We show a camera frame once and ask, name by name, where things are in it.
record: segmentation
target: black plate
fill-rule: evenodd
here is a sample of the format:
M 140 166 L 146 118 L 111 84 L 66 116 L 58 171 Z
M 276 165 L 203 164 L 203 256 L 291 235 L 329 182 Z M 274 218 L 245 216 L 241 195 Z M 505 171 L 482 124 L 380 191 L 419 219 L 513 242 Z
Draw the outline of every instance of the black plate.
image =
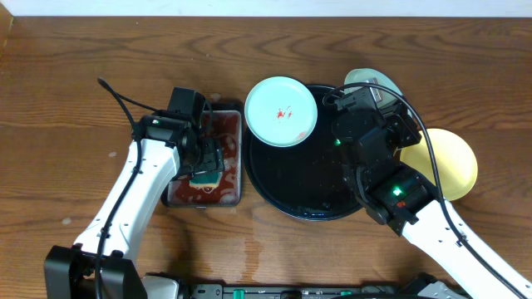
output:
M 331 132 L 335 110 L 322 104 L 330 86 L 307 88 L 318 105 L 318 121 L 302 143 L 278 148 L 258 140 L 246 130 L 244 166 L 259 194 L 288 215 L 307 220 L 332 220 L 361 208 L 342 182 L 340 154 Z

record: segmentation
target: white bowl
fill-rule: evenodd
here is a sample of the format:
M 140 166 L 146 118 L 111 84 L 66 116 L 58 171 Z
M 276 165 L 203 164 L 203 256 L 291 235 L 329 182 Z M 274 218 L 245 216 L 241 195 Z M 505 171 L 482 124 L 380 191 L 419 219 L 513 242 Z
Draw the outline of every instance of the white bowl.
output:
M 244 107 L 248 127 L 267 145 L 288 147 L 305 140 L 318 119 L 308 88 L 292 78 L 276 76 L 259 82 Z

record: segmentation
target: green sponge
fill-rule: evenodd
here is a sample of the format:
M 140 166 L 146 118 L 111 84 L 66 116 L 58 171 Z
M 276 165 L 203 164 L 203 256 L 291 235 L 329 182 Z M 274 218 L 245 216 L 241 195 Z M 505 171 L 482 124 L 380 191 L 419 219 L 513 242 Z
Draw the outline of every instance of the green sponge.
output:
M 222 173 L 211 173 L 211 174 L 203 174 L 203 175 L 197 175 L 194 178 L 190 180 L 190 187 L 194 188 L 216 188 L 219 185 L 219 181 L 222 179 Z

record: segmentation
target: yellow plate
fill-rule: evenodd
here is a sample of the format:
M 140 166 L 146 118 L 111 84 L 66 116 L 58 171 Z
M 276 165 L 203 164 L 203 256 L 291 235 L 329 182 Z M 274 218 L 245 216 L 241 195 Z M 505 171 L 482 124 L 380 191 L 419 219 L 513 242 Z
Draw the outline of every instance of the yellow plate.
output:
M 471 147 L 448 130 L 428 129 L 440 173 L 443 196 L 447 200 L 463 197 L 475 185 L 478 165 Z M 431 160 L 425 138 L 418 145 L 401 150 L 401 162 L 421 172 L 434 184 Z

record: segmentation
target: food residue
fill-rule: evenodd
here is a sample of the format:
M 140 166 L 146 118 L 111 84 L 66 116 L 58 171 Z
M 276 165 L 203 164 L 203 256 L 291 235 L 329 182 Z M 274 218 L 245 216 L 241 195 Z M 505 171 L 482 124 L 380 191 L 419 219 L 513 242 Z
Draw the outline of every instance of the food residue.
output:
M 286 111 L 283 111 L 282 108 L 279 108 L 279 112 L 277 113 L 277 119 L 278 120 L 281 120 L 282 118 L 284 118 L 284 116 L 287 114 L 288 112 L 288 119 L 290 119 L 290 117 L 292 117 L 292 111 L 289 111 L 290 110 L 290 106 L 288 106 L 286 108 Z

